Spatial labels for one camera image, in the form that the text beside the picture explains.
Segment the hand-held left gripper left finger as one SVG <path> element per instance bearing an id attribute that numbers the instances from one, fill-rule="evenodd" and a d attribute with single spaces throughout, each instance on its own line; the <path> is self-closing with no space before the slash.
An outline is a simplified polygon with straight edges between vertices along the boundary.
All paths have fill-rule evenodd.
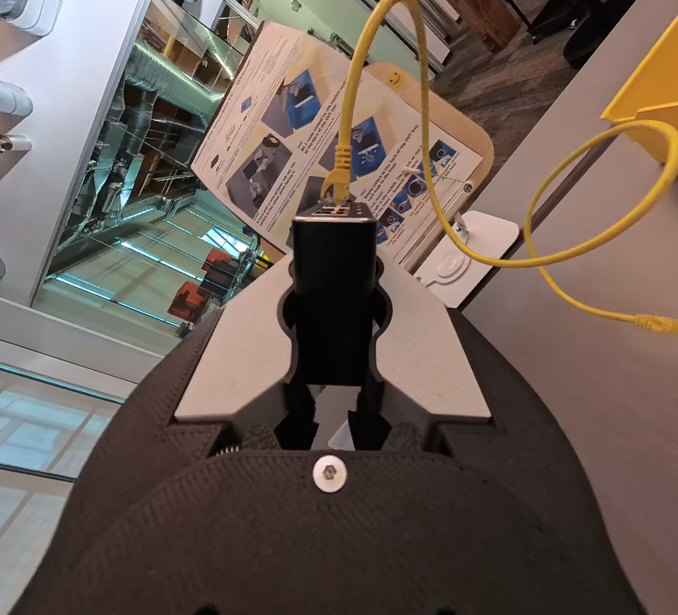
<path id="1" fill-rule="evenodd" d="M 265 424 L 282 447 L 310 449 L 315 401 L 295 377 L 297 343 L 284 319 L 292 259 L 285 255 L 221 309 L 176 407 L 178 423 L 227 424 L 238 436 Z"/>

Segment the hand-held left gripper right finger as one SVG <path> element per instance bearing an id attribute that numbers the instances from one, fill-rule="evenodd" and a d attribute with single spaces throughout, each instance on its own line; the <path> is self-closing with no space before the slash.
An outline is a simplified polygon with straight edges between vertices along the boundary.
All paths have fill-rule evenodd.
<path id="1" fill-rule="evenodd" d="M 445 305 L 382 254 L 374 303 L 367 376 L 347 418 L 352 449 L 380 450 L 400 424 L 425 448 L 440 426 L 489 426 L 490 409 Z"/>

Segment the black ethernet switch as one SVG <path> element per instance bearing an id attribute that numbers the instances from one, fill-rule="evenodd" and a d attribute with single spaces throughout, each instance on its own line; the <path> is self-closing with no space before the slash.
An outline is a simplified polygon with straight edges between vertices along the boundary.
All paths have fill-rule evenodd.
<path id="1" fill-rule="evenodd" d="M 307 384 L 365 379 L 377 221 L 367 204 L 318 204 L 292 221 L 294 323 Z"/>

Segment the yellow plastic bin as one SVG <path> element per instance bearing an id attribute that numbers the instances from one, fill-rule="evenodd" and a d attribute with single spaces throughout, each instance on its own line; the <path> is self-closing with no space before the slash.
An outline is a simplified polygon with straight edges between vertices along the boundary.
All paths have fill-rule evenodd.
<path id="1" fill-rule="evenodd" d="M 651 119 L 677 128 L 677 19 L 601 114 L 613 125 Z"/>

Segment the white display stand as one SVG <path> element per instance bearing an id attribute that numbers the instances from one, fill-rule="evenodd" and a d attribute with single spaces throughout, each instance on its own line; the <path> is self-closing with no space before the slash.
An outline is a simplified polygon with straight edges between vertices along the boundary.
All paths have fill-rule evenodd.
<path id="1" fill-rule="evenodd" d="M 454 225 L 468 248 L 490 258 L 503 258 L 519 237 L 519 225 L 471 210 L 461 216 L 463 227 Z M 414 273 L 447 307 L 458 308 L 487 276 L 491 267 L 470 259 L 445 235 Z"/>

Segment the printed instruction sheet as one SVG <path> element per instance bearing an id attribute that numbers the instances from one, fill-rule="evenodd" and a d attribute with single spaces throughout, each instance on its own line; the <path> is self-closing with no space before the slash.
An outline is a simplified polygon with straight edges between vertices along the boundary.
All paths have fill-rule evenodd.
<path id="1" fill-rule="evenodd" d="M 191 169 L 267 246 L 292 249 L 292 219 L 334 167 L 350 61 L 310 35 L 263 23 Z M 362 72 L 351 125 L 351 198 L 377 245 L 412 271 L 441 232 L 423 176 L 419 81 L 387 62 Z"/>

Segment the black chair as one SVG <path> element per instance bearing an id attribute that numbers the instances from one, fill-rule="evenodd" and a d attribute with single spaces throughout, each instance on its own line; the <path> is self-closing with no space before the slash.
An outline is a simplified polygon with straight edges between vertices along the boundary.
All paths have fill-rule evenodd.
<path id="1" fill-rule="evenodd" d="M 572 35 L 564 59 L 579 70 L 591 58 L 623 65 L 639 60 L 677 16 L 677 0 L 605 0 Z"/>

